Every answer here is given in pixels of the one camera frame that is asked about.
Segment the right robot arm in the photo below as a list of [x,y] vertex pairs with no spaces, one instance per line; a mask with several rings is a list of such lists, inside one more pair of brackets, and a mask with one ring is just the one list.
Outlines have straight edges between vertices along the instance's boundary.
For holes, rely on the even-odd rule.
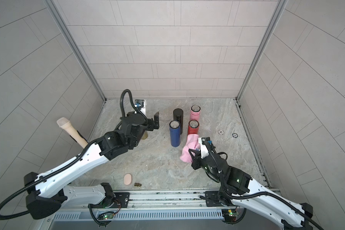
[[189,149],[188,152],[193,169],[204,169],[210,179],[220,184],[218,200],[222,205],[250,210],[284,230],[322,229],[312,220],[313,208],[308,203],[292,203],[275,194],[247,173],[229,166],[215,151],[205,158],[199,150]]

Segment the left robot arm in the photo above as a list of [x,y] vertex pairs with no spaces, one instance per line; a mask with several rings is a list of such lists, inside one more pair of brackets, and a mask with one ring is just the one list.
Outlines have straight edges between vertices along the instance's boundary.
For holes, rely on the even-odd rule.
[[89,142],[82,152],[64,164],[37,174],[25,176],[25,186],[0,203],[1,209],[24,192],[27,210],[11,215],[2,215],[0,220],[18,218],[30,214],[33,219],[43,219],[56,213],[70,196],[64,188],[73,180],[89,170],[113,160],[121,154],[138,146],[145,131],[159,129],[159,113],[147,118],[142,112],[129,112],[121,118],[117,128],[105,133],[102,137]]

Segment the red thermos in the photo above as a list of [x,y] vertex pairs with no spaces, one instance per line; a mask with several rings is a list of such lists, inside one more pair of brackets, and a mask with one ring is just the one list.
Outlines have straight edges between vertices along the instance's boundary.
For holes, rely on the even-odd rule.
[[199,122],[197,120],[190,120],[188,124],[188,135],[198,134],[199,131]]

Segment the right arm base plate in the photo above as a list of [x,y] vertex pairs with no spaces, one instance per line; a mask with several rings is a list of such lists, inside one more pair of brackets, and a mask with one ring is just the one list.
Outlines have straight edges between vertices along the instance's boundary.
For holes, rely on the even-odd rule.
[[220,191],[205,191],[204,199],[207,207],[230,207],[232,202]]

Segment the black thermos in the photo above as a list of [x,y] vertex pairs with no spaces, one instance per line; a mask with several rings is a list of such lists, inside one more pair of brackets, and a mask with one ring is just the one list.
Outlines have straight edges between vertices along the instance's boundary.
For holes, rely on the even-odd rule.
[[184,111],[181,108],[173,110],[173,119],[180,123],[180,134],[183,133]]

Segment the pink cloth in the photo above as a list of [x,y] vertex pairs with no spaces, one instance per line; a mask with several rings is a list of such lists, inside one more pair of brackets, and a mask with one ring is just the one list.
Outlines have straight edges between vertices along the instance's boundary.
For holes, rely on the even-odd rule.
[[189,154],[189,149],[192,150],[200,150],[200,144],[198,142],[199,135],[198,134],[189,134],[187,136],[187,141],[185,146],[182,150],[182,155],[180,156],[180,160],[185,163],[192,163],[192,157]]

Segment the blue thermos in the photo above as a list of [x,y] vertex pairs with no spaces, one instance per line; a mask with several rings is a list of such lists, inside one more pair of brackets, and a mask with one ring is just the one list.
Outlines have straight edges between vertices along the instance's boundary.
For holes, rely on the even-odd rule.
[[181,125],[179,121],[173,120],[169,123],[170,129],[170,140],[173,147],[178,147],[180,145],[180,130]]

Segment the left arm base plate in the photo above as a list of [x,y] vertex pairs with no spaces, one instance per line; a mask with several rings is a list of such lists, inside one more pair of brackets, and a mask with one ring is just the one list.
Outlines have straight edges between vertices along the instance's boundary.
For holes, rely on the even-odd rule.
[[126,208],[128,206],[130,193],[128,192],[116,192],[106,194],[106,197],[97,204],[89,204],[88,207],[92,209],[116,209]]

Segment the pink thermos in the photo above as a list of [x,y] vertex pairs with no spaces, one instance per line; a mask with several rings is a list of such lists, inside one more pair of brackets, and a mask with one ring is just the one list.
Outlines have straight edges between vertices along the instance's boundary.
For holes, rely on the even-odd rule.
[[201,107],[199,105],[195,104],[195,105],[191,106],[190,120],[199,121],[200,113],[201,113]]

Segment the gold thermos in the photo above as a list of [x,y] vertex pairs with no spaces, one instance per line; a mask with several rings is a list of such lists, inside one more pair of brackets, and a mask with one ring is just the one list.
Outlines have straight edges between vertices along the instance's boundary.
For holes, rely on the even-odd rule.
[[145,131],[141,137],[142,140],[145,140],[148,137],[148,132]]

